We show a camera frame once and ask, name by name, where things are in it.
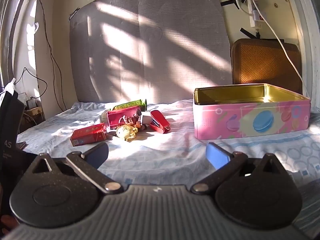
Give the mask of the red cigarette box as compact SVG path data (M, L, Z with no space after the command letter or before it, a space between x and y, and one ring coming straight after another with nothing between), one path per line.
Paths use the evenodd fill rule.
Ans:
M106 140L106 126L104 123L76 129L70 138L73 147L104 140Z

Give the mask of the yellow cartoon figurine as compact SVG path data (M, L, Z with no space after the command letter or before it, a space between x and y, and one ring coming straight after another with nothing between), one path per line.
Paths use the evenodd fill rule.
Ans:
M117 137L125 141L130 141L135 139L137 133L138 133L138 128L130 125L122 125L116 129Z

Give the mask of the magenta leather pouch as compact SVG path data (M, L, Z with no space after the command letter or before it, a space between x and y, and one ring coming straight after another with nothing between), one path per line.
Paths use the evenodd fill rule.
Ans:
M127 107L124 109L116 109L106 112L107 124L110 129L116 129L119 125L125 124L123 116L132 117L140 111L139 106Z

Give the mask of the brown toy figure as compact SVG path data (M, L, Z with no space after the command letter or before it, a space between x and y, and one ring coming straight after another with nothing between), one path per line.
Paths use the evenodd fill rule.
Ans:
M139 131L143 131L146 129L146 125L143 125L140 122L140 116L138 114L134 114L133 116L123 115L119 119L118 124L129 125L129 126L137 128Z

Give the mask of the white charger cube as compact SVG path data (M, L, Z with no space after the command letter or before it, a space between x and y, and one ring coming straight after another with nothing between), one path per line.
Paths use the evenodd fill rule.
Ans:
M152 122L152 117L150 115L142 115L140 117L140 122L143 125L149 125Z

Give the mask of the red stapler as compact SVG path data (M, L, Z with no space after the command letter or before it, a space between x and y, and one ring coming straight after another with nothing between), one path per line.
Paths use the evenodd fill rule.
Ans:
M165 134L170 131L170 124L160 111L153 110L150 114L151 122L149 126L151 129L161 134Z

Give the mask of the green snack packet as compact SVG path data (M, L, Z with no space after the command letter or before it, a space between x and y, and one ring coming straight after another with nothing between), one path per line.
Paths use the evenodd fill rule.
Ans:
M112 108L112 110L125 109L125 108L135 107L135 106L139 106L141 111L146 111L148 104L147 104L146 100L143 101L143 100L139 99L139 100L130 101L130 102L116 105Z

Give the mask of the pink macaron tin box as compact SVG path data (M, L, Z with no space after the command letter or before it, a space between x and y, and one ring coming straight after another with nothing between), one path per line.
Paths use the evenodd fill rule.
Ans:
M267 83L197 88L193 97L195 137L232 139L305 130L311 101Z

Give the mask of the brown woven cushion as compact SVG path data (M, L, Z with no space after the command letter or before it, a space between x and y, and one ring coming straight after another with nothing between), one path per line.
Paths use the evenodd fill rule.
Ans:
M234 84L268 83L302 94L301 56L295 44L239 39L231 47Z

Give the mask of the white power strip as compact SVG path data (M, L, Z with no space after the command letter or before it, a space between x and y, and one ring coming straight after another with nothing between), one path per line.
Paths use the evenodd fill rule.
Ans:
M247 0L248 12L250 14L249 21L251 28L259 30L262 28L264 20L259 14L255 5L259 4L259 0Z

